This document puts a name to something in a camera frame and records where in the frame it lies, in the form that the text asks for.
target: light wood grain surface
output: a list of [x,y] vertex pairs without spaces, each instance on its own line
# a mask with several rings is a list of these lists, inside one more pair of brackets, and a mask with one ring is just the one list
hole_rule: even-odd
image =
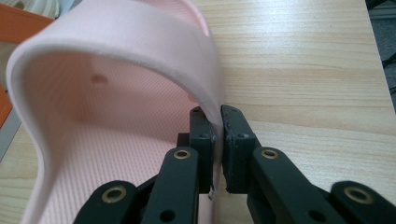
[[[361,182],[396,203],[396,119],[363,0],[197,0],[224,68],[226,104],[315,185]],[[0,223],[18,223],[35,182],[23,128],[0,163]],[[221,223],[249,223],[221,185]]]

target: orange object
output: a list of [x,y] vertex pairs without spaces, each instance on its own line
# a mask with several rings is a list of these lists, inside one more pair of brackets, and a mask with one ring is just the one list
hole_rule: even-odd
[[0,128],[3,126],[6,121],[9,112],[11,112],[12,104],[6,95],[6,92],[3,90],[3,87],[0,86]]
[[0,41],[19,44],[51,22],[51,18],[0,4]]

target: metal grommet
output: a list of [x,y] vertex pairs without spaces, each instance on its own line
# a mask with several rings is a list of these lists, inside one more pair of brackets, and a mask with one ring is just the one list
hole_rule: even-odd
[[174,153],[174,157],[179,160],[187,159],[190,155],[191,153],[185,149],[178,150]]
[[116,203],[126,196],[126,188],[124,186],[116,186],[107,189],[102,194],[102,201],[105,203]]
[[374,202],[372,195],[364,189],[346,187],[344,188],[344,193],[349,199],[357,203],[370,204]]
[[277,152],[271,149],[265,149],[262,151],[262,156],[264,156],[267,159],[276,159],[279,157],[279,154],[277,154]]

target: pink foam material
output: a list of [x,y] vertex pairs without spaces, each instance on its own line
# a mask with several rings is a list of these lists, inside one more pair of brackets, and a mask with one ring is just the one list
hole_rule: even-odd
[[[72,223],[102,184],[158,174],[197,105],[222,137],[219,57],[188,1],[85,0],[14,51],[7,84],[39,165],[22,223]],[[214,214],[201,195],[199,222]]]

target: screw hole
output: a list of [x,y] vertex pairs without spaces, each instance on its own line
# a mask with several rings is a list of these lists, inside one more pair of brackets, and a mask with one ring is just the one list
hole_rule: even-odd
[[162,222],[171,222],[175,219],[175,212],[171,210],[166,210],[161,212],[160,219]]
[[325,222],[326,221],[326,217],[322,213],[320,213],[318,211],[311,210],[311,211],[309,211],[308,214],[316,222]]
[[344,188],[344,193],[349,199],[357,203],[370,204],[374,201],[371,194],[364,189],[359,189],[356,187],[346,187]]
[[107,197],[108,197],[109,199],[116,199],[116,198],[120,197],[121,194],[122,194],[122,192],[121,192],[119,189],[114,189],[114,190],[111,190],[111,191],[107,194]]
[[279,156],[279,154],[277,154],[277,152],[271,149],[265,149],[262,151],[262,156],[264,156],[267,159],[276,159]]
[[187,159],[189,156],[191,155],[191,153],[188,150],[178,150],[174,153],[174,157],[180,160],[184,160]]

